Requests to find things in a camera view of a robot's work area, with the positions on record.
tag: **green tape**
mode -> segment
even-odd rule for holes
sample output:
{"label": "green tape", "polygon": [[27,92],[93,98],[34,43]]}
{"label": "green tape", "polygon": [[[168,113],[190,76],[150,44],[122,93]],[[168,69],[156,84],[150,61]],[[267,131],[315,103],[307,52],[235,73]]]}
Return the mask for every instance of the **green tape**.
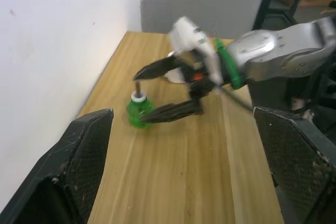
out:
{"label": "green tape", "polygon": [[223,42],[221,42],[220,39],[217,38],[215,42],[219,55],[225,60],[227,71],[229,72],[229,75],[231,77],[232,87],[234,89],[240,89],[243,86],[243,82],[240,79],[235,61],[226,50]]}

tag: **cable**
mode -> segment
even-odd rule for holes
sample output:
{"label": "cable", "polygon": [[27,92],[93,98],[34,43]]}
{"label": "cable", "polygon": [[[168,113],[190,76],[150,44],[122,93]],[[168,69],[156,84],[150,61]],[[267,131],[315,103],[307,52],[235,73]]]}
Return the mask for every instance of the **cable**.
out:
{"label": "cable", "polygon": [[216,88],[219,89],[222,93],[224,93],[228,97],[230,97],[234,102],[239,104],[242,108],[244,108],[245,110],[253,113],[253,108],[250,105],[246,104],[244,101],[242,101],[240,98],[235,96],[232,92],[230,92],[229,90],[226,90],[226,89],[224,89],[220,86],[217,86],[217,85],[216,85]]}

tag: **metal frame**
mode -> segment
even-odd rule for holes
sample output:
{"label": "metal frame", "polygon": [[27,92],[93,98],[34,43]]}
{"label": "metal frame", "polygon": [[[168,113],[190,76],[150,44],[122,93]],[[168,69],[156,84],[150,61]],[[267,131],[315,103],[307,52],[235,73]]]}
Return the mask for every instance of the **metal frame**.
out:
{"label": "metal frame", "polygon": [[289,11],[269,8],[271,0],[261,0],[259,10],[253,25],[252,30],[261,29],[261,26],[267,16],[267,14],[281,14],[288,20],[289,23],[295,25],[297,21],[294,19],[295,11],[298,8],[300,0],[294,0],[293,5],[290,7]]}

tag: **white bottle cap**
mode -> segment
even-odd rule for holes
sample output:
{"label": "white bottle cap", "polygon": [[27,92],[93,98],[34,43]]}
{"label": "white bottle cap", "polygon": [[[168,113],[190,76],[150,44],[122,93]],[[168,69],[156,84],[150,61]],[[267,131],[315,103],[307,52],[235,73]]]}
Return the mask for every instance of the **white bottle cap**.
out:
{"label": "white bottle cap", "polygon": [[133,102],[143,102],[147,98],[146,94],[143,91],[141,91],[141,96],[139,98],[137,97],[136,94],[137,94],[136,91],[134,91],[131,95],[131,99]]}

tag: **wooden table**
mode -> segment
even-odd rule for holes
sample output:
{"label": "wooden table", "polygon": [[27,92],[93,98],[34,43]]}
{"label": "wooden table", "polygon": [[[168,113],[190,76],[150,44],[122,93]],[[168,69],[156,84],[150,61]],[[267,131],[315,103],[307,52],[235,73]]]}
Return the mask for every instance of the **wooden table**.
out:
{"label": "wooden table", "polygon": [[[203,116],[128,123],[134,74],[169,51],[165,35],[126,33],[80,113],[114,110],[89,223],[283,223],[255,120],[229,98],[213,91]],[[187,98],[184,85],[162,79],[142,89],[156,106]],[[250,102],[246,87],[235,93]]]}

